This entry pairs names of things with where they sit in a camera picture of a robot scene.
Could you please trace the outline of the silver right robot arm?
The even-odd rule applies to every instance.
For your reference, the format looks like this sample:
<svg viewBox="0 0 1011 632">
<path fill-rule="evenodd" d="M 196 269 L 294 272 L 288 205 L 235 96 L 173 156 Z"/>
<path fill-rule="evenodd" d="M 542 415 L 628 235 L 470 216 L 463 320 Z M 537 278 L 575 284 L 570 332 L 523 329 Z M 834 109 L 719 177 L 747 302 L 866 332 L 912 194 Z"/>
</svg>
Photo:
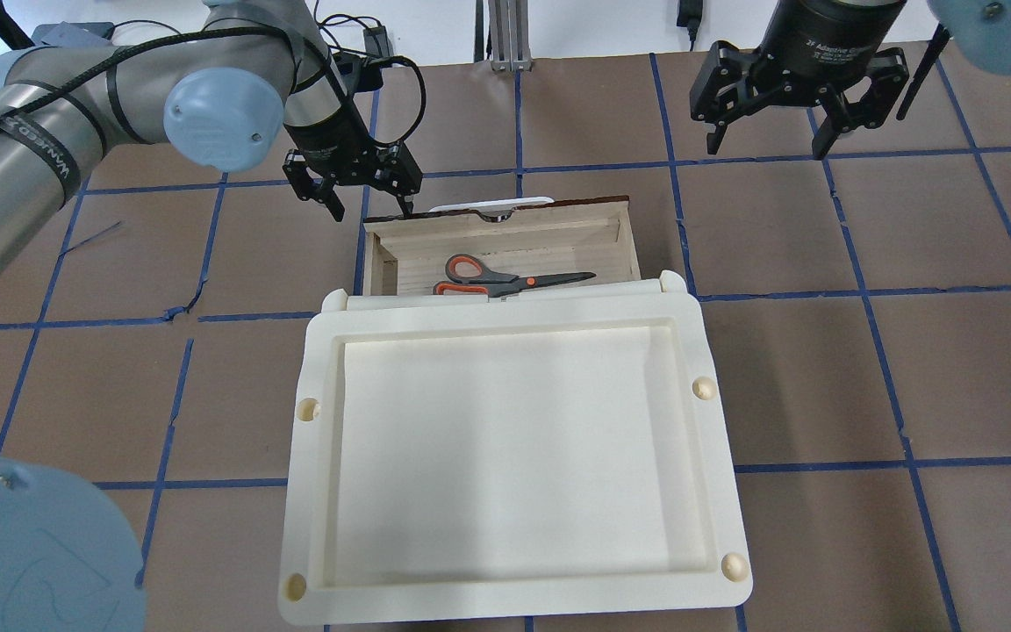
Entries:
<svg viewBox="0 0 1011 632">
<path fill-rule="evenodd" d="M 715 41 L 690 89 L 690 117 L 717 154 L 738 120 L 767 108 L 825 112 L 811 141 L 815 160 L 858 129 L 905 119 L 932 64 L 956 43 L 976 68 L 1011 75 L 1011 1 L 931 1 L 937 25 L 916 68 L 884 47 L 903 1 L 778 1 L 758 47 Z"/>
</svg>

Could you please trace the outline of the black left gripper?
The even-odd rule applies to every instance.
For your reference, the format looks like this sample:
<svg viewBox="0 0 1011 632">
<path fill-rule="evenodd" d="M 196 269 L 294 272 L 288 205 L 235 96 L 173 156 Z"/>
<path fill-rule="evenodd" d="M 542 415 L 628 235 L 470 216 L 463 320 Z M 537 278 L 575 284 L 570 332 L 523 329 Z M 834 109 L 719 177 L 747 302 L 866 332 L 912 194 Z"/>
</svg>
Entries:
<svg viewBox="0 0 1011 632">
<path fill-rule="evenodd" d="M 404 144 L 382 147 L 369 136 L 353 99 L 330 107 L 289 97 L 284 128 L 294 148 L 283 171 L 298 198 L 317 201 L 341 223 L 346 209 L 336 187 L 368 185 L 394 196 L 402 219 L 412 219 L 424 173 Z"/>
</svg>

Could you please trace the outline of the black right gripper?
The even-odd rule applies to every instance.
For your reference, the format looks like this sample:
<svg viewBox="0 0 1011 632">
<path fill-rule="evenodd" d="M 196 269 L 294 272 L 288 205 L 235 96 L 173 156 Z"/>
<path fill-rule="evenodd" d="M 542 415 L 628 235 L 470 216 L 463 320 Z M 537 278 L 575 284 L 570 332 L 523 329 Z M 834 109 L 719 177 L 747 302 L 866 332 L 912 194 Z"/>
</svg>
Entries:
<svg viewBox="0 0 1011 632">
<path fill-rule="evenodd" d="M 691 120 L 713 124 L 720 152 L 728 124 L 763 108 L 819 105 L 826 118 L 812 157 L 827 159 L 843 124 L 882 124 L 909 80 L 902 48 L 882 48 L 904 1 L 778 1 L 761 44 L 718 40 L 690 89 Z"/>
</svg>

